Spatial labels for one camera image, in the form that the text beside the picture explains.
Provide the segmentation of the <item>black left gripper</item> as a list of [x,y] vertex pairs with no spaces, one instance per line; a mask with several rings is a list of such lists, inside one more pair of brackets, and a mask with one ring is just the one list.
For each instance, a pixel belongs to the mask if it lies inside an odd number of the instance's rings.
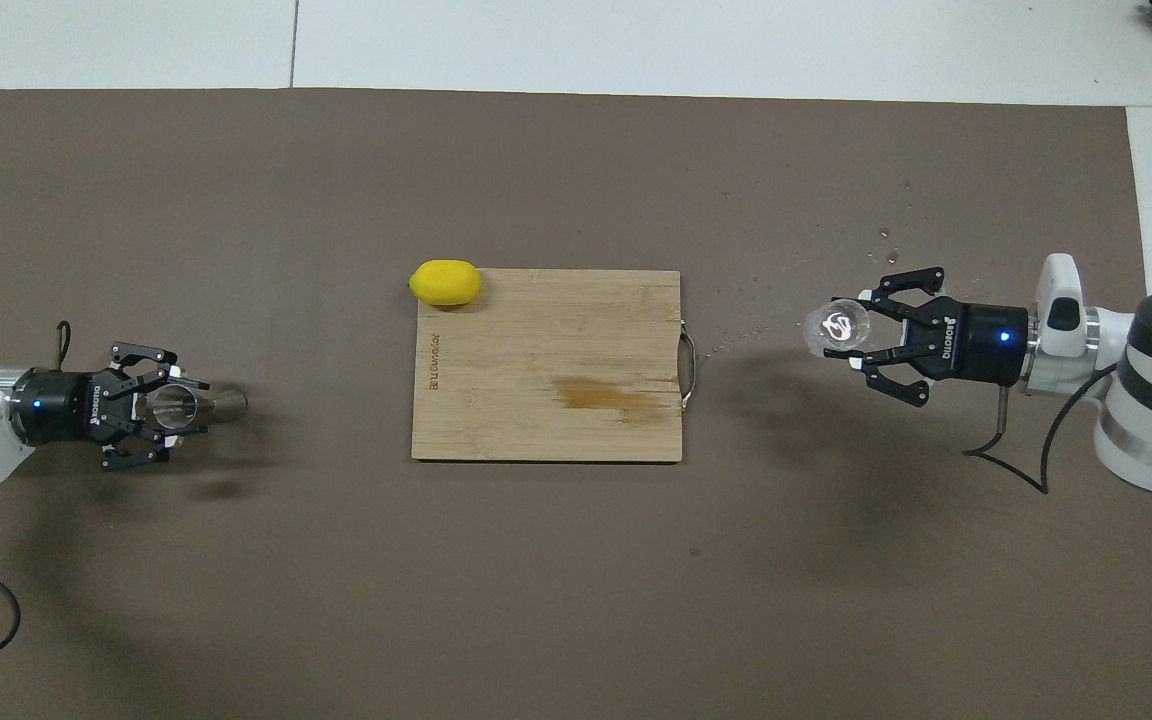
[[[169,462],[185,437],[206,427],[161,429],[142,420],[103,420],[108,414],[103,392],[150,393],[165,386],[211,389],[210,382],[188,378],[179,356],[165,348],[132,343],[109,347],[109,367],[100,372],[55,372],[31,369],[12,387],[13,425],[28,446],[52,442],[101,445],[101,471],[122,471]],[[128,373],[151,364],[145,374]]]

